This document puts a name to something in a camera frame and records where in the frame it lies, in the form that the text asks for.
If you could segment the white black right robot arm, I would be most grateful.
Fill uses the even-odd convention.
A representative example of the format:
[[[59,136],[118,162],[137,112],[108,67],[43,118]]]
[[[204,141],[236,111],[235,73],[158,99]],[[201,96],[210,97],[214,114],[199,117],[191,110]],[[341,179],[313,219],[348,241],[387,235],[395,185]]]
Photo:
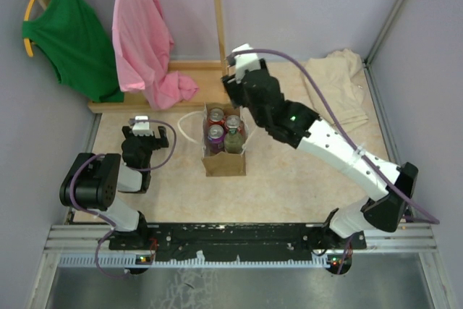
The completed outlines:
[[[324,242],[341,247],[351,235],[367,229],[395,232],[413,195],[418,169],[385,161],[348,144],[316,111],[285,99],[264,59],[245,54],[229,59],[235,68],[222,83],[234,106],[251,113],[256,125],[280,143],[314,155],[356,182],[367,197],[332,211],[325,222]]]

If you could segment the green-capped Chang soda bottle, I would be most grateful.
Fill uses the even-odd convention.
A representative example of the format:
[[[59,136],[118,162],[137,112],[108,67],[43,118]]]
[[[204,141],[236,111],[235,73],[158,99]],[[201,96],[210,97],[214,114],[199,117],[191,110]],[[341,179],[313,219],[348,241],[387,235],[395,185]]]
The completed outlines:
[[[239,154],[242,152],[244,138],[237,128],[230,128],[224,138],[224,148],[227,153]]]

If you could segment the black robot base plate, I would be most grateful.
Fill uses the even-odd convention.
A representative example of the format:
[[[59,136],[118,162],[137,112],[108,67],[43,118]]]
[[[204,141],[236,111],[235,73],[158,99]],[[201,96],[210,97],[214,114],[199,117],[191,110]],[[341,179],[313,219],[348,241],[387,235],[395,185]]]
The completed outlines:
[[[160,223],[148,227],[155,245],[142,250],[153,253],[157,261],[189,261],[198,252],[212,262],[310,261],[312,253],[342,250],[347,243],[322,224]]]

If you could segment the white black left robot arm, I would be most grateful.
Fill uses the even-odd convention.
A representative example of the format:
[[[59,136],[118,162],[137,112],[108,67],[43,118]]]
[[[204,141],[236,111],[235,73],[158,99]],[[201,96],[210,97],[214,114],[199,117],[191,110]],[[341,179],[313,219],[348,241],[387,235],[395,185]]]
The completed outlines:
[[[167,130],[173,127],[157,121],[159,135],[146,122],[124,126],[122,153],[79,153],[64,178],[59,199],[63,206],[88,213],[104,220],[111,227],[112,250],[142,250],[155,245],[156,239],[148,227],[144,214],[129,207],[116,194],[145,193],[151,172],[164,166],[173,153],[160,164],[152,166],[154,151],[175,149],[170,144]]]

